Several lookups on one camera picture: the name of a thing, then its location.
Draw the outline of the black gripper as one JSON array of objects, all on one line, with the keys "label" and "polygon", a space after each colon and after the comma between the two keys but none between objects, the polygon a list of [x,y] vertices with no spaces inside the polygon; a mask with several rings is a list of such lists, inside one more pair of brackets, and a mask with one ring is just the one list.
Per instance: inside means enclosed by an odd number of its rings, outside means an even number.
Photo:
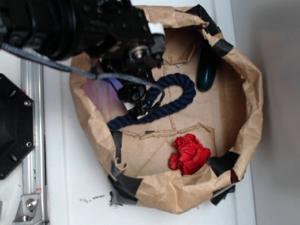
[{"label": "black gripper", "polygon": [[[93,7],[103,37],[93,49],[107,71],[137,77],[151,77],[153,68],[163,64],[165,33],[161,24],[152,24],[142,9],[129,0],[97,0]],[[117,91],[128,113],[136,120],[150,114],[148,91],[142,84],[127,84]]]}]

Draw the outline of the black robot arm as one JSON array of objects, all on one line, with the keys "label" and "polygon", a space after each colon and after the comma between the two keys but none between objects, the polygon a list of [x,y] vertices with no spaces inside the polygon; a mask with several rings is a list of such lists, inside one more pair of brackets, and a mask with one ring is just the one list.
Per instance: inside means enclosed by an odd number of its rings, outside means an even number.
[{"label": "black robot arm", "polygon": [[138,120],[151,115],[147,86],[163,63],[164,28],[128,0],[3,0],[0,47],[89,79],[117,78],[119,99]]}]

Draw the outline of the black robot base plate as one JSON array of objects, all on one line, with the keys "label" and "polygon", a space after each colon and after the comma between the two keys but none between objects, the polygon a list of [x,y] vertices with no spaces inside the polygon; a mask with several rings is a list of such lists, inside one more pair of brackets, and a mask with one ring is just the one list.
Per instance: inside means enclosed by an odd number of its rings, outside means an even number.
[{"label": "black robot base plate", "polygon": [[6,179],[35,147],[34,101],[0,75],[0,179]]}]

